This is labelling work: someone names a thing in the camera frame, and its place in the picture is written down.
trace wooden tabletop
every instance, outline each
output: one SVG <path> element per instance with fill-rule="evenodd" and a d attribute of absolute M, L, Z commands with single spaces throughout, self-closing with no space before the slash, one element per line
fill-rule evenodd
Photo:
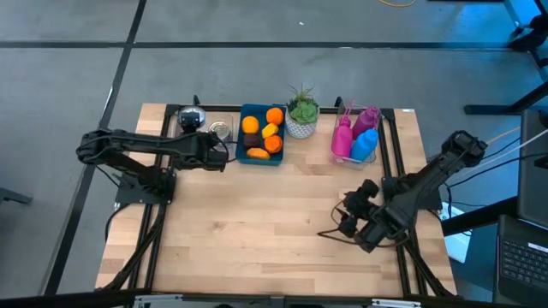
<path fill-rule="evenodd" d="M 164 110 L 165 104 L 144 104 L 136 132 L 158 135 Z M 215 114 L 208 112 L 208 117 Z M 416 115 L 412 110 L 395 110 L 395 114 L 405 169 L 416 172 L 426 164 Z M 239 113 L 223 113 L 226 115 L 233 116 L 237 126 Z M 367 178 L 379 184 L 383 176 L 378 149 L 376 161 L 363 170 L 330 162 L 335 119 L 335 115 L 321 115 L 316 132 L 308 139 L 286 134 L 279 167 L 233 162 L 223 173 L 179 171 L 176 195 L 165 219 L 153 291 L 402 296 L 394 248 L 377 248 L 368 254 L 358 246 L 316 235 L 336 227 L 330 212 L 345 192 L 355 190 Z M 395 173 L 386 122 L 384 127 Z M 153 164 L 152 155 L 132 153 L 132 157 Z M 375 199 L 377 204 L 382 203 L 381 194 Z M 97 287 L 110 282 L 133 253 L 143 209 L 143 204 L 130 205 L 113 220 Z M 423 258 L 455 293 L 438 219 L 421 211 L 416 229 Z M 412 291 L 417 293 L 411 258 L 407 256 L 407 260 Z M 147 261 L 145 255 L 138 286 L 144 285 Z"/>

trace food item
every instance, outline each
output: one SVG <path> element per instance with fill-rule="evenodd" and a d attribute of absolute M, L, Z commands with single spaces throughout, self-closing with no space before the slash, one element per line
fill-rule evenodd
<path fill-rule="evenodd" d="M 271 155 L 267 151 L 260 148 L 251 148 L 247 150 L 247 157 L 258 158 L 258 159 L 271 159 Z"/>
<path fill-rule="evenodd" d="M 277 125 L 276 124 L 268 124 L 265 126 L 265 128 L 263 128 L 263 139 L 266 139 L 270 136 L 272 136 L 273 134 L 277 133 Z"/>
<path fill-rule="evenodd" d="M 278 135 L 273 135 L 265 139 L 265 149 L 270 153 L 278 153 L 282 150 L 282 138 Z"/>
<path fill-rule="evenodd" d="M 243 147 L 246 149 L 260 147 L 260 138 L 256 134 L 246 133 L 243 135 Z"/>
<path fill-rule="evenodd" d="M 283 122 L 283 111 L 279 108 L 270 108 L 266 111 L 266 121 L 280 125 Z"/>
<path fill-rule="evenodd" d="M 211 124 L 208 132 L 215 133 L 224 143 L 232 141 L 232 133 L 230 133 L 230 128 L 223 121 L 217 121 Z"/>
<path fill-rule="evenodd" d="M 244 133 L 257 133 L 259 131 L 259 120 L 254 116 L 246 116 L 241 121 L 241 130 Z"/>

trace table leg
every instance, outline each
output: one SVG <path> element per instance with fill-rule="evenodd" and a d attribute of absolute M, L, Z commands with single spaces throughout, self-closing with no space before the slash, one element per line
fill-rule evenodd
<path fill-rule="evenodd" d="M 544 82 L 536 89 L 529 92 L 517 102 L 509 105 L 466 105 L 464 113 L 467 115 L 492 115 L 492 116 L 515 116 L 519 115 L 523 110 L 533 106 L 542 98 L 548 96 L 548 82 Z"/>
<path fill-rule="evenodd" d="M 0 188 L 0 203 L 3 201 L 15 201 L 20 204 L 29 204 L 32 198 L 24 196 L 20 193 L 10 191 L 9 189 Z"/>
<path fill-rule="evenodd" d="M 517 217 L 517 196 L 443 221 L 444 236 L 488 226 L 497 222 L 502 214 Z"/>

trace pink bottle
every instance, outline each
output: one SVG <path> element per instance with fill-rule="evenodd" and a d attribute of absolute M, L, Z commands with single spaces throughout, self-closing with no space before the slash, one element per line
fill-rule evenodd
<path fill-rule="evenodd" d="M 339 119 L 339 126 L 335 128 L 333 133 L 333 140 L 331 141 L 331 151 L 333 154 L 339 157 L 350 157 L 350 150 L 352 150 L 352 129 L 350 125 L 352 121 L 348 118 L 347 114 L 350 113 L 352 108 L 346 110 L 344 116 Z"/>
<path fill-rule="evenodd" d="M 377 128 L 380 110 L 377 107 L 367 107 L 360 112 L 354 127 L 352 127 L 353 137 L 357 139 L 361 133 L 367 129 Z"/>

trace plant pot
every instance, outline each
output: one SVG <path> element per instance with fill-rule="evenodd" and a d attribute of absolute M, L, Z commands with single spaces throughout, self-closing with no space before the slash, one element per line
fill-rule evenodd
<path fill-rule="evenodd" d="M 291 115 L 289 115 L 289 111 L 285 113 L 285 128 L 288 131 L 289 135 L 293 138 L 304 139 L 310 137 L 316 130 L 316 124 L 318 123 L 314 122 L 308 124 L 299 124 L 291 118 Z"/>

